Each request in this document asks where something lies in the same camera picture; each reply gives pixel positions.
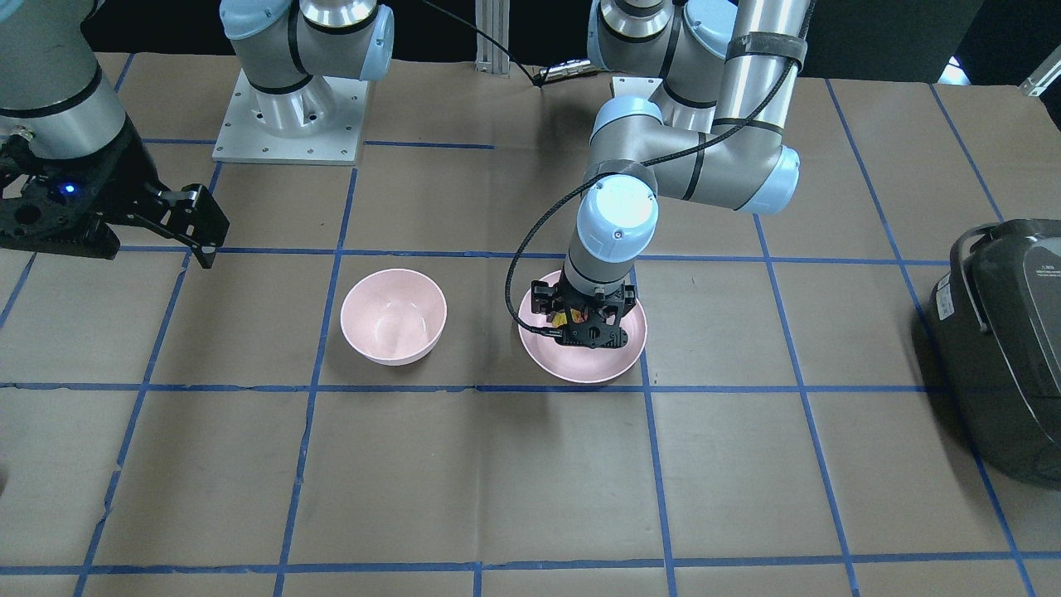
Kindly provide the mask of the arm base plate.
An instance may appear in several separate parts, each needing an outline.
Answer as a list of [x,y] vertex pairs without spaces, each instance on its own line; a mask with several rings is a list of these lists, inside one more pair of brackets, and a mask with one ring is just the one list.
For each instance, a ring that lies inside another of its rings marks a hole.
[[660,78],[637,78],[630,75],[615,75],[611,80],[613,96],[639,96],[649,100],[661,86]]
[[213,160],[262,165],[355,166],[373,84],[315,76],[284,95],[265,94],[240,73]]

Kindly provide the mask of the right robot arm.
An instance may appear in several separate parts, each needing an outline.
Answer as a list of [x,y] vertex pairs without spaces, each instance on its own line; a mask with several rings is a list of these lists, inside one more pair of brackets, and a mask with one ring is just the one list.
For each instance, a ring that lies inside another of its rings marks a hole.
[[204,185],[174,190],[95,58],[101,49],[232,54],[260,131],[337,122],[329,78],[382,80],[395,14],[380,1],[4,1],[5,250],[112,260],[114,226],[181,242],[209,269],[229,220]]

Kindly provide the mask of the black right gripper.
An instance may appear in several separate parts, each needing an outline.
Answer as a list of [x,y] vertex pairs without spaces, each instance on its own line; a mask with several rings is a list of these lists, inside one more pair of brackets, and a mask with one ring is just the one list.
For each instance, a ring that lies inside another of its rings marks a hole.
[[82,158],[45,159],[27,136],[2,144],[2,185],[27,181],[2,200],[3,240],[30,241],[83,230],[91,220],[147,228],[188,246],[203,269],[215,264],[230,222],[202,185],[167,189],[131,118],[102,148]]

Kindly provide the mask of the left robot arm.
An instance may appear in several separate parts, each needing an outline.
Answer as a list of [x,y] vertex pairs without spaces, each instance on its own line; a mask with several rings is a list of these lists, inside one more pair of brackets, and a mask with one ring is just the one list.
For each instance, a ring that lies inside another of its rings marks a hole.
[[798,185],[783,142],[792,92],[806,62],[812,1],[595,1],[592,64],[659,80],[651,95],[615,95],[590,134],[560,280],[530,286],[558,343],[599,347],[636,306],[627,280],[669,197],[744,214],[776,214]]

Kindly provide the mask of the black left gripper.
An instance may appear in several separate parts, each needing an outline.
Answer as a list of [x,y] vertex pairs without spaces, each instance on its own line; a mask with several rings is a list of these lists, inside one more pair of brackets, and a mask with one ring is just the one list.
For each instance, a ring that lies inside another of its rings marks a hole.
[[[545,316],[546,322],[551,313],[570,306],[587,308],[588,321],[599,320],[602,323],[618,324],[618,321],[626,317],[636,305],[637,289],[633,284],[627,284],[626,280],[622,280],[618,288],[610,294],[604,294],[601,289],[584,294],[567,277],[560,277],[556,283],[549,283],[545,280],[530,283],[530,311]],[[550,328],[553,327],[549,322],[547,324]]]

